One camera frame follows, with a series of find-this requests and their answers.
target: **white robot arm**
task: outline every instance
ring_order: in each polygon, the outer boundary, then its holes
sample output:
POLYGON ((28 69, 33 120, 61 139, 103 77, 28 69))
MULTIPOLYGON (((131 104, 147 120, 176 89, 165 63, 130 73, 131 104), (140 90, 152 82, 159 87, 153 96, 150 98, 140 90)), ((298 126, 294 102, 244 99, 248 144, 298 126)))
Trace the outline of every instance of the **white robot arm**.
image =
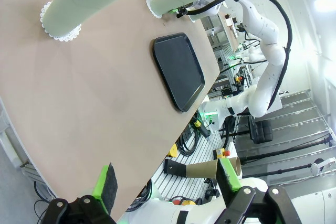
POLYGON ((261 49, 256 49, 255 47, 250 47, 240 54, 243 61, 246 62, 256 62, 266 60, 265 56, 261 52, 261 49))
MULTIPOLYGON (((265 181, 259 178, 245 178, 240 180, 242 186, 257 188, 265 193, 268 186, 265 181)), ((126 212, 118 224, 176 224, 181 211, 188 211, 185 224, 213 224, 226 208, 222 196, 203 205, 174 205, 171 202, 151 198, 139 210, 126 212)), ((259 224, 258 218, 248 218, 244 223, 259 224)))
POLYGON ((328 158, 326 161, 323 161, 320 164, 313 163, 310 167, 310 171, 315 176, 317 176, 319 174, 321 174, 323 176, 323 175, 325 175, 325 172, 322 172, 320 169, 324 166, 330 168, 331 165, 335 165, 335 164, 336 164, 336 158, 334 158, 334 157, 328 158))
POLYGON ((243 8, 244 28, 247 32, 261 39, 261 52, 267 59, 268 66, 260 77, 257 86, 251 86, 243 93, 232 98, 202 104, 200 109, 208 119, 207 121, 211 119, 212 122, 215 122, 215 124, 212 124, 213 130, 218 129, 227 116, 242 113, 247 107, 254 117, 259 118, 265 115, 286 58, 284 49, 278 45, 278 27, 268 18, 261 16, 249 0, 238 0, 238 3, 243 8))

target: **electrical cable bundle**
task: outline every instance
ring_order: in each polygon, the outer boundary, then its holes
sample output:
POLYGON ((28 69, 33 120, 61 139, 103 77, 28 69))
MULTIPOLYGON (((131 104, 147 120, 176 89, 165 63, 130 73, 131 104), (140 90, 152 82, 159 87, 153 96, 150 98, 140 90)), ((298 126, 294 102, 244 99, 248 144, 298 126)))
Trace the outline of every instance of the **electrical cable bundle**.
POLYGON ((194 133, 195 133, 195 142, 194 142, 193 147, 191 147, 190 149, 187 147, 182 135, 180 135, 180 137, 178 138, 176 142, 177 149, 185 157, 190 157, 191 155, 194 154, 194 152, 196 151, 199 139, 200 139, 200 133, 198 132, 196 126, 194 124, 192 124, 192 126, 194 128, 194 133))
POLYGON ((258 44, 257 44, 257 45, 254 45, 254 47, 257 47, 257 46, 260 45, 260 41, 259 41, 259 40, 255 40, 255 41, 251 42, 250 44, 245 45, 245 46, 243 47, 243 49, 244 49, 244 50, 249 49, 249 48, 251 47, 251 45, 253 45, 255 42, 258 42, 258 44))
POLYGON ((35 212, 35 214, 36 214, 36 216, 37 216, 37 218, 38 218, 38 220, 37 220, 37 224, 38 224, 40 221, 42 222, 42 216, 43 216, 43 214, 47 211, 47 209, 44 210, 44 211, 42 212, 41 215, 38 215, 37 212, 36 212, 36 208, 35 208, 35 207, 36 207, 36 204, 37 204, 38 202, 45 202, 45 203, 49 204, 50 201, 47 200, 47 199, 45 199, 44 197, 42 197, 42 195, 38 192, 37 187, 36 187, 36 181, 34 181, 34 190, 35 190, 37 196, 40 198, 40 200, 37 200, 37 201, 35 201, 35 203, 34 203, 34 212, 35 212))
POLYGON ((281 154, 285 154, 285 153, 289 153, 289 152, 295 152, 295 151, 310 148, 310 147, 320 145, 320 144, 327 144, 327 143, 331 144, 330 143, 331 139, 332 139, 331 135, 326 134, 324 136, 321 136, 321 137, 315 138, 313 140, 310 140, 306 143, 299 144, 299 145, 296 145, 294 147, 291 147, 291 148, 288 148, 288 149, 285 149, 285 150, 282 150, 282 151, 270 152, 270 153, 259 154, 259 155, 254 155, 254 156, 239 157, 239 158, 240 158, 241 164, 245 165, 245 164, 249 164, 249 163, 252 163, 252 162, 259 161, 259 160, 261 160, 263 158, 266 158, 266 157, 273 157, 273 156, 277 156, 277 155, 281 155, 281 154), (320 138, 323 138, 323 137, 326 137, 326 136, 328 136, 327 139, 324 138, 321 141, 311 143, 311 142, 314 142, 314 141, 319 140, 320 138))
POLYGON ((132 204, 131 207, 129 207, 126 212, 133 212, 138 210, 144 203, 146 203, 148 200, 150 200, 152 196, 152 180, 150 179, 147 182, 146 187, 142 190, 140 193, 140 196, 143 194, 143 196, 137 198, 132 204))
MULTIPOLYGON (((186 198, 186 197, 184 197, 184 196, 175 196, 175 197, 171 198, 171 199, 168 200, 168 201, 173 201, 174 199, 177 199, 177 198, 181 198, 180 203, 179 203, 179 206, 182 205, 183 201, 185 201, 185 200, 193 201, 192 199, 186 198)), ((202 199, 202 198, 197 198, 197 199, 195 200, 195 203, 196 203, 196 205, 199 206, 199 205, 203 204, 203 199, 202 199)))
POLYGON ((227 70, 229 70, 229 69, 231 69, 231 68, 234 68, 234 67, 237 67, 237 66, 239 66, 239 65, 241 65, 241 64, 250 64, 250 65, 252 65, 252 64, 258 64, 258 63, 264 63, 264 62, 267 62, 267 60, 261 60, 261 61, 255 61, 255 62, 244 61, 243 63, 240 62, 240 63, 237 63, 237 64, 235 64, 235 65, 232 65, 232 66, 230 66, 230 67, 228 67, 228 68, 222 70, 219 74, 224 73, 224 72, 226 72, 227 70))
POLYGON ((258 174, 251 174, 251 175, 243 175, 243 178, 258 178, 258 177, 270 176, 270 175, 275 175, 275 174, 293 172, 294 170, 301 170, 301 169, 305 169, 305 168, 310 168, 311 165, 312 164, 307 164, 307 165, 296 166, 296 167, 292 167, 292 168, 288 168, 288 169, 275 170, 275 171, 272 171, 272 172, 258 173, 258 174))
MULTIPOLYGON (((187 12, 187 15, 197 15, 197 14, 201 14, 209 9, 211 9, 212 7, 222 3, 223 1, 226 1, 226 0, 214 0, 212 1, 211 3, 207 4, 206 6, 203 6, 202 8, 200 9, 197 9, 197 10, 189 10, 187 12)), ((277 0, 269 0, 270 2, 272 2, 277 8, 278 10, 281 12, 285 22, 286 22, 286 26, 287 26, 287 32, 288 32, 288 40, 287 40, 287 45, 286 45, 286 48, 285 48, 285 54, 286 54, 286 58, 285 58, 285 63, 283 64, 283 68, 281 70, 281 73, 280 73, 280 76, 279 76, 279 80, 277 82, 277 85, 276 87, 274 88, 274 91, 273 91, 273 95, 270 99, 270 103, 269 103, 269 106, 268 108, 270 108, 274 101, 275 101, 275 98, 277 97, 277 94, 278 94, 278 91, 280 89, 280 86, 281 86, 281 83, 283 81, 283 78, 285 76, 285 73, 287 71, 287 66, 288 66, 288 61, 289 61, 289 53, 290 53, 290 47, 291 47, 291 44, 292 44, 292 41, 293 41, 293 33, 292 33, 292 28, 291 28, 291 24, 290 24, 290 20, 285 12, 285 10, 283 9, 283 7, 280 5, 280 3, 277 1, 277 0)))
POLYGON ((260 40, 257 40, 257 39, 249 39, 249 38, 247 38, 247 35, 248 35, 248 32, 245 31, 245 40, 248 40, 248 41, 258 41, 258 42, 260 42, 260 40))
POLYGON ((235 125, 231 125, 231 121, 232 120, 236 120, 236 118, 235 117, 231 117, 231 118, 229 118, 229 120, 228 120, 228 122, 227 122, 227 126, 226 126, 226 134, 225 134, 225 142, 224 142, 224 145, 223 145, 223 148, 224 149, 226 149, 226 147, 227 147, 227 144, 228 144, 228 142, 229 142, 229 135, 230 135, 230 131, 231 131, 231 126, 233 126, 233 127, 235 127, 235 125))

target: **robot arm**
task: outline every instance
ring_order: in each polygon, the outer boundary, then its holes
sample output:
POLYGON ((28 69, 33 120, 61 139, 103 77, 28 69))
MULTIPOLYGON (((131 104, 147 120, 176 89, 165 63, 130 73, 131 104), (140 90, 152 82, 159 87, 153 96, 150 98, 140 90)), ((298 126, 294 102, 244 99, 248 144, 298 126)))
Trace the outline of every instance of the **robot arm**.
POLYGON ((274 22, 261 16, 249 0, 238 0, 238 3, 243 8, 244 28, 261 39, 261 52, 267 59, 268 66, 257 86, 251 86, 235 97, 205 102, 202 105, 201 111, 204 115, 215 122, 214 130, 222 125, 227 116, 242 113, 247 107, 254 117, 265 115, 286 58, 284 49, 278 45, 279 29, 274 22))
POLYGON ((331 167, 331 165, 336 164, 336 158, 332 157, 332 158, 328 158, 326 161, 323 161, 322 163, 313 163, 310 167, 311 173, 313 173, 313 175, 317 176, 319 174, 321 175, 325 175, 324 172, 322 172, 320 169, 323 168, 324 166, 327 167, 331 167))
POLYGON ((255 47, 250 47, 249 49, 245 50, 241 53, 240 57, 243 59, 243 61, 247 62, 263 61, 266 59, 261 52, 261 49, 256 49, 255 47))

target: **white wall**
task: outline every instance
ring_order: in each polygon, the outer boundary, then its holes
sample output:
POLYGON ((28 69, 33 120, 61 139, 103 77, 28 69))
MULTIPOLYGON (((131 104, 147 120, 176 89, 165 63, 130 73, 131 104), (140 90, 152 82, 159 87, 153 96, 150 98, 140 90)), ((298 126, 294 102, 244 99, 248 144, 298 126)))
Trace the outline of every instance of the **white wall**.
POLYGON ((321 13, 315 0, 288 0, 308 57, 313 99, 336 130, 336 12, 321 13))
MULTIPOLYGON (((267 0, 250 0, 254 3, 257 10, 275 22, 280 30, 279 43, 283 46, 287 43, 287 27, 285 20, 280 14, 279 10, 267 0)), ((294 24, 293 17, 288 5, 287 0, 277 0, 288 14, 292 24, 294 24)), ((239 3, 233 0, 226 1, 228 9, 222 8, 226 13, 233 14, 238 18, 239 21, 243 21, 243 12, 239 3)), ((291 47, 290 60, 288 65, 288 70, 285 75, 284 81, 281 85, 282 90, 288 90, 290 93, 294 93, 301 90, 306 90, 310 88, 309 77, 307 72, 307 57, 303 53, 300 37, 298 36, 296 27, 293 26, 293 44, 291 47)))

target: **white cable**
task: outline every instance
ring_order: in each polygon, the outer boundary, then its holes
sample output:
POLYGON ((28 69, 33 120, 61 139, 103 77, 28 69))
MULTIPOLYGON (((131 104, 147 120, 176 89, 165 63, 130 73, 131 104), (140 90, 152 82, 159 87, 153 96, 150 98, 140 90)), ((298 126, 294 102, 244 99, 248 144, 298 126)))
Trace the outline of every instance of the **white cable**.
POLYGON ((314 177, 314 176, 310 176, 310 177, 308 177, 308 178, 304 178, 304 179, 301 179, 301 180, 299 180, 299 181, 282 183, 282 184, 280 184, 279 186, 286 185, 286 184, 295 184, 295 183, 299 183, 299 182, 305 181, 305 180, 307 180, 307 179, 309 179, 309 178, 313 178, 313 177, 314 177))
POLYGON ((54 195, 53 192, 49 189, 48 186, 47 186, 47 190, 48 190, 48 193, 50 194, 51 198, 52 198, 52 199, 56 199, 55 195, 54 195))

